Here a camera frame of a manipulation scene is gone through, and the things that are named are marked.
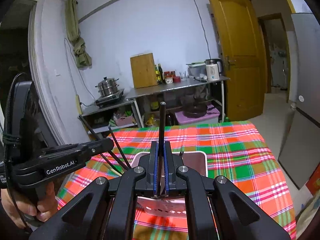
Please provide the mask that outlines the person's left hand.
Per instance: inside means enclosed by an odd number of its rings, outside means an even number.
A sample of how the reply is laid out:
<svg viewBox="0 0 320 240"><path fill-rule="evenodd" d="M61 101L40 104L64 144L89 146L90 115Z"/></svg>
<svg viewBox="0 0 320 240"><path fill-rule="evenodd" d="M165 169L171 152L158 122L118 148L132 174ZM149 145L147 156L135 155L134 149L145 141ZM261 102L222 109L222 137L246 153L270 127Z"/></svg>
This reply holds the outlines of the person's left hand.
<svg viewBox="0 0 320 240"><path fill-rule="evenodd" d="M15 191L13 191L13 196L16 200L18 209L23 214L35 216L39 221L46 222L50 217L57 213L57 200L55 198L53 182L47 184L45 197L39 200L36 205L32 204L27 197L22 196ZM5 213L14 224L21 229L25 228L7 189L1 189L1 204Z"/></svg>

